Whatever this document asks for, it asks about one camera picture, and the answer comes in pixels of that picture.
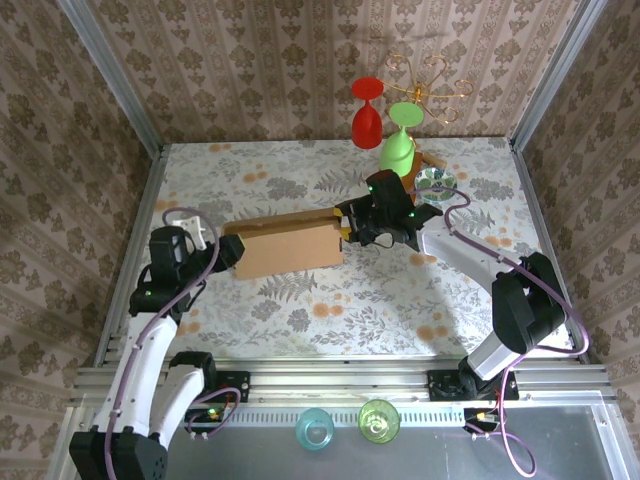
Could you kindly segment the blue transparent cup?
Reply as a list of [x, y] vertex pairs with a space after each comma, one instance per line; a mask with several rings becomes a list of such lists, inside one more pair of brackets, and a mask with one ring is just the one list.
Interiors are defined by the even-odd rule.
[[307, 409], [296, 421], [296, 439], [308, 451], [324, 449], [332, 441], [333, 434], [334, 422], [330, 414], [323, 409]]

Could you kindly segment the red plastic wine glass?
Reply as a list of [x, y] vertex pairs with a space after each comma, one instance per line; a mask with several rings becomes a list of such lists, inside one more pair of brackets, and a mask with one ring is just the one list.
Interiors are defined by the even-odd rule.
[[382, 119], [371, 102], [380, 97], [383, 90], [383, 83], [375, 77], [359, 78], [351, 87], [352, 94], [364, 102], [352, 121], [352, 141], [358, 148], [370, 150], [382, 141]]

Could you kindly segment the small circuit board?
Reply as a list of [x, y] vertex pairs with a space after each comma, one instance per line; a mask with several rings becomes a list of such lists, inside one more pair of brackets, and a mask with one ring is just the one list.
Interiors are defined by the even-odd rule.
[[211, 435], [225, 418], [223, 407], [208, 407], [188, 411], [185, 414], [185, 430], [195, 435]]
[[465, 408], [464, 409], [464, 426], [463, 428], [471, 433], [478, 435], [493, 434], [497, 432], [500, 425], [498, 410]]

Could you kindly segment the aluminium frame post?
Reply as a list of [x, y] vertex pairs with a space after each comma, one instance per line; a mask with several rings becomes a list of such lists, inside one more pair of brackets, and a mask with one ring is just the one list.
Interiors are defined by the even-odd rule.
[[127, 79], [121, 62], [117, 59], [89, 4], [86, 0], [59, 2], [149, 157], [153, 161], [157, 160], [163, 141]]
[[533, 136], [585, 41], [602, 15], [607, 2], [608, 0], [579, 0], [561, 40], [510, 137], [510, 146], [514, 152], [521, 152]]

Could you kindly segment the orange wooden board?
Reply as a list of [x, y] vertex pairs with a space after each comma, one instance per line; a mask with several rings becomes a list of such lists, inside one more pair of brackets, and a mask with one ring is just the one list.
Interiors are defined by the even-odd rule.
[[409, 173], [401, 178], [402, 185], [405, 191], [409, 194], [412, 202], [416, 200], [415, 190], [415, 178], [418, 173], [423, 169], [423, 153], [416, 151], [414, 153], [414, 158], [411, 166], [411, 170]]

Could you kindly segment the horizontal aluminium rail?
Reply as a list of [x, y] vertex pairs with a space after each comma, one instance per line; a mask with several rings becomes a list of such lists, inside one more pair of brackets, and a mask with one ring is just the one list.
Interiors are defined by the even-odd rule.
[[[429, 401], [427, 373], [453, 369], [458, 361], [426, 356], [346, 356], [223, 359], [219, 371], [250, 373], [251, 407], [352, 407], [382, 398], [401, 407]], [[514, 408], [587, 405], [616, 398], [601, 365], [568, 358], [534, 358], [514, 369], [519, 391]]]

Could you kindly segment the aluminium side rail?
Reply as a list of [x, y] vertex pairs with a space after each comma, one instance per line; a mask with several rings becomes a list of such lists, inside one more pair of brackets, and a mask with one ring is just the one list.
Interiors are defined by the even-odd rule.
[[157, 158], [152, 162], [115, 284], [113, 297], [106, 314], [103, 332], [93, 362], [94, 367], [101, 367], [103, 365], [109, 341], [112, 335], [118, 332], [121, 322], [126, 318], [129, 296], [138, 278], [137, 268], [139, 267], [145, 249], [145, 238], [153, 218], [156, 201], [167, 165], [167, 155], [170, 149], [170, 145], [162, 146]]
[[536, 195], [535, 187], [531, 180], [530, 174], [527, 169], [526, 162], [522, 155], [522, 152], [512, 145], [511, 141], [507, 142], [511, 154], [513, 156], [514, 165], [518, 172], [518, 176], [521, 182], [521, 186], [524, 195], [527, 200], [527, 204], [531, 213], [532, 221], [534, 223], [536, 233], [539, 239], [541, 251], [550, 259], [555, 274], [558, 278], [561, 291], [564, 295], [565, 301], [572, 309], [572, 313], [569, 314], [568, 319], [565, 321], [565, 326], [568, 331], [569, 338], [572, 346], [578, 350], [578, 353], [565, 353], [565, 356], [571, 356], [577, 358], [580, 363], [589, 363], [590, 359], [587, 354], [589, 348], [589, 335], [586, 331], [582, 317], [578, 314], [576, 308], [572, 305], [570, 295], [564, 278], [561, 272], [561, 268], [558, 263], [558, 259], [554, 252], [554, 248], [551, 242], [544, 216], [539, 204], [538, 197]]

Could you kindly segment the green transparent cup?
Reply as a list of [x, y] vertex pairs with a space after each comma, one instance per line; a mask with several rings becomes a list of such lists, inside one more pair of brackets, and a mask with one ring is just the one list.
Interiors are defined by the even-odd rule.
[[383, 399], [366, 402], [358, 414], [358, 427], [362, 435], [375, 444], [393, 441], [399, 433], [401, 419], [396, 408]]

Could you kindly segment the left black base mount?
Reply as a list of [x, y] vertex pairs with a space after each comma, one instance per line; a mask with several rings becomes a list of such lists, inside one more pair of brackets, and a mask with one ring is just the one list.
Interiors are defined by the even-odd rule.
[[222, 370], [217, 372], [216, 388], [233, 387], [240, 391], [240, 402], [247, 403], [251, 389], [251, 373], [241, 370]]

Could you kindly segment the brown cardboard box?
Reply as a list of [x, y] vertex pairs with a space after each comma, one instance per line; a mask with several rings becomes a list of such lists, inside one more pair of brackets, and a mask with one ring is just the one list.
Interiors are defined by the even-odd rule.
[[228, 222], [222, 233], [237, 234], [243, 242], [235, 266], [239, 280], [343, 263], [340, 220], [332, 208]]

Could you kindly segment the floral tablecloth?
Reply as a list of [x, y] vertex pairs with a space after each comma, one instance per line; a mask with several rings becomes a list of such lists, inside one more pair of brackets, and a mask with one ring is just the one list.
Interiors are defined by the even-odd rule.
[[[539, 239], [502, 138], [423, 139], [444, 160], [468, 209], [454, 220], [492, 247], [526, 256]], [[214, 224], [326, 208], [361, 196], [375, 151], [348, 140], [174, 144], [163, 155], [157, 213], [195, 208]], [[490, 332], [489, 295], [460, 270], [382, 238], [347, 244], [341, 265], [255, 280], [208, 279], [173, 352], [217, 358], [429, 355], [462, 357]]]

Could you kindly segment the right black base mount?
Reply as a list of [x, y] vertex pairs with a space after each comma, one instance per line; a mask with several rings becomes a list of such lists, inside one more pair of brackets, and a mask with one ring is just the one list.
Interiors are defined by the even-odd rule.
[[458, 370], [429, 370], [427, 383], [429, 398], [434, 402], [497, 400], [502, 391], [502, 375], [482, 380]]

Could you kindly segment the grey metal plate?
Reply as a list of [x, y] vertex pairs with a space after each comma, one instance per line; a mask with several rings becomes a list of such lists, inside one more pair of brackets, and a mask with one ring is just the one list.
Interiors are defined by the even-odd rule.
[[493, 434], [471, 434], [464, 408], [396, 408], [400, 430], [368, 441], [359, 408], [326, 408], [332, 441], [308, 451], [295, 426], [305, 408], [242, 406], [211, 435], [179, 430], [164, 480], [640, 480], [605, 406], [510, 408]]

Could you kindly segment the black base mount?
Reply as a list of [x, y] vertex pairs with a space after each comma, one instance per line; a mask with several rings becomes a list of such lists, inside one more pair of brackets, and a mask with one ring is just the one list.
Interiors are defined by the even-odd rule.
[[429, 398], [434, 402], [497, 400], [502, 391], [502, 375], [482, 380], [458, 370], [429, 370], [427, 383]]
[[216, 388], [233, 387], [240, 391], [240, 402], [247, 403], [251, 389], [251, 373], [241, 370], [222, 370], [217, 372]]

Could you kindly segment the leaf pattern bowl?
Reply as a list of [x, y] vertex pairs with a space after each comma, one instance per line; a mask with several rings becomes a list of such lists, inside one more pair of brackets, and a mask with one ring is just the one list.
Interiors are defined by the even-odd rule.
[[416, 203], [437, 205], [450, 200], [454, 193], [449, 188], [457, 188], [457, 179], [453, 173], [437, 167], [427, 167], [419, 171], [414, 180]]

